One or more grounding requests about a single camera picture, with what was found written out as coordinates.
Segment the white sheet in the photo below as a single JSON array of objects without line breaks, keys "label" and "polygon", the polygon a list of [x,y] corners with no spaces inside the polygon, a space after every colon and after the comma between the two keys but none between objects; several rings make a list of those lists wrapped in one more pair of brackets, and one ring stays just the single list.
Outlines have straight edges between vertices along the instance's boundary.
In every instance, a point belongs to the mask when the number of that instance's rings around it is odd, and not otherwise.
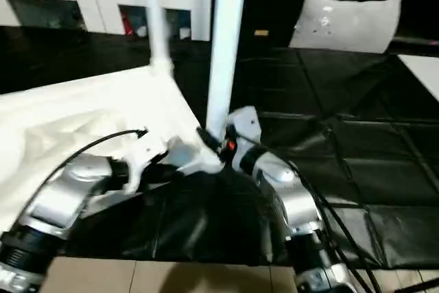
[{"label": "white sheet", "polygon": [[[50,171],[80,147],[113,132],[146,127],[164,142],[179,137],[207,152],[197,126],[174,80],[151,74],[149,67],[1,96],[0,232],[10,228]],[[119,137],[91,153],[121,156],[134,139]]]}]

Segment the black tablecloth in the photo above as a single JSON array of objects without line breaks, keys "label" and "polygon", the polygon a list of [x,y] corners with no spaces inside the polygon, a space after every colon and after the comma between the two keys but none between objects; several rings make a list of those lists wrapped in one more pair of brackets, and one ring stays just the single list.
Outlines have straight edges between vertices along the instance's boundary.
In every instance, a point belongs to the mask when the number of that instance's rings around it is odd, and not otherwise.
[{"label": "black tablecloth", "polygon": [[[148,43],[126,36],[1,28],[0,46],[0,93],[149,61]],[[203,124],[210,46],[175,42],[171,56]],[[242,45],[231,108],[245,105],[256,106],[263,141],[320,188],[373,266],[439,267],[439,105],[396,56]],[[229,168],[94,215],[65,253],[287,264],[270,203]]]}]

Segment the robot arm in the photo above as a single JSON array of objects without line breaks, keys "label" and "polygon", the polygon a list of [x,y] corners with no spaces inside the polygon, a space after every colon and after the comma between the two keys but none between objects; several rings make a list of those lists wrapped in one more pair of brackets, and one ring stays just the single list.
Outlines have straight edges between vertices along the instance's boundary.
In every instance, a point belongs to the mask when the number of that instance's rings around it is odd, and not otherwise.
[{"label": "robot arm", "polygon": [[326,239],[319,210],[298,173],[274,154],[239,137],[259,141],[261,127],[255,109],[235,111],[228,124],[235,131],[237,145],[232,166],[251,176],[261,193],[272,199],[298,291],[356,292],[346,265]]},{"label": "robot arm", "polygon": [[[299,292],[355,293],[348,269],[326,240],[319,210],[298,173],[274,154],[239,137],[259,140],[261,127],[255,109],[235,111],[228,124],[237,134],[226,136],[228,148],[213,149],[236,171],[251,176],[261,193],[272,199]],[[1,236],[0,293],[37,292],[90,199],[109,190],[137,192],[143,170],[155,163],[153,159],[160,159],[158,155],[172,153],[149,133],[138,141],[125,161],[80,154],[37,192],[12,229]]]}]

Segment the black wire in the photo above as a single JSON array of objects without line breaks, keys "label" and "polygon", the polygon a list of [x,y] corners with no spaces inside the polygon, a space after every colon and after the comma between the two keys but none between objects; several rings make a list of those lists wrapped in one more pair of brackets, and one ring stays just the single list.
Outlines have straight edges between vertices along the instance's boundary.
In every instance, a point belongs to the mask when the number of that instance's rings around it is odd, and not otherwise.
[{"label": "black wire", "polygon": [[358,280],[359,284],[363,287],[363,289],[366,291],[366,293],[372,293],[372,290],[368,287],[367,283],[363,280],[363,278],[360,276],[358,271],[354,269],[352,266],[352,263],[348,260],[347,256],[344,254],[342,249],[337,245],[337,242],[335,240],[335,234],[333,232],[333,229],[331,227],[331,223],[329,222],[329,219],[324,211],[324,208],[326,207],[331,215],[334,217],[337,224],[340,226],[341,230],[343,231],[343,234],[346,236],[347,240],[349,241],[349,244],[354,248],[355,253],[358,256],[358,259],[360,260],[362,266],[364,267],[366,273],[368,274],[368,277],[370,279],[370,282],[372,283],[372,286],[376,293],[381,293],[381,288],[379,287],[379,284],[377,282],[377,279],[375,278],[375,275],[373,274],[372,270],[370,269],[369,265],[366,262],[366,259],[363,256],[363,251],[361,248],[357,245],[355,240],[353,239],[351,233],[349,233],[349,230],[344,225],[342,219],[338,216],[338,214],[335,212],[334,208],[331,206],[331,204],[328,202],[328,200],[316,189],[315,186],[313,186],[298,170],[298,168],[290,161],[286,160],[284,156],[281,155],[281,153],[278,150],[275,150],[273,148],[270,148],[266,145],[263,145],[262,143],[259,143],[257,141],[254,141],[248,137],[245,137],[238,132],[236,134],[241,137],[242,139],[245,139],[260,148],[263,148],[267,150],[268,152],[271,152],[273,155],[279,157],[282,161],[284,161],[287,165],[291,167],[293,172],[296,172],[302,181],[302,183],[305,184],[306,188],[308,188],[309,193],[312,195],[313,199],[316,202],[316,206],[322,216],[323,222],[327,228],[327,235],[329,238],[329,241],[333,243],[335,250],[337,251],[338,255],[342,259],[342,261],[346,264],[346,267],[352,272],[353,276]]},{"label": "black wire", "polygon": [[105,142],[109,139],[113,139],[114,137],[120,137],[121,135],[127,135],[127,134],[137,134],[138,137],[142,137],[144,134],[147,133],[147,130],[122,130],[121,132],[112,133],[109,135],[106,135],[105,137],[101,137],[100,139],[93,141],[86,146],[80,148],[78,151],[74,152],[71,156],[67,157],[61,164],[59,164],[47,177],[44,179],[43,183],[41,183],[40,187],[36,190],[34,195],[27,201],[26,205],[23,207],[23,210],[21,211],[20,216],[17,218],[18,220],[15,222],[14,225],[19,224],[19,219],[23,215],[23,212],[28,208],[29,204],[35,199],[35,197],[38,195],[38,192],[41,191],[41,189],[49,182],[50,178],[56,174],[57,171],[60,169],[66,167],[68,163],[70,163],[73,159],[78,157],[81,153],[84,151],[87,151],[88,149],[94,147],[95,145],[98,145],[102,142]]}]

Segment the black cylinder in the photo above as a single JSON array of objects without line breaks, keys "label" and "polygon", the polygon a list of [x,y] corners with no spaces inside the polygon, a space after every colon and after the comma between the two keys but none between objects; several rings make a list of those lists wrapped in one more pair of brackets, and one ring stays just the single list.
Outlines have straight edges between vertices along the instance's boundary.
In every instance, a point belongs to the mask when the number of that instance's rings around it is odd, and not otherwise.
[{"label": "black cylinder", "polygon": [[291,240],[285,241],[285,247],[296,274],[316,268],[329,268],[340,262],[320,230],[292,236]]},{"label": "black cylinder", "polygon": [[28,226],[16,226],[1,236],[0,262],[13,268],[45,274],[63,240]]}]

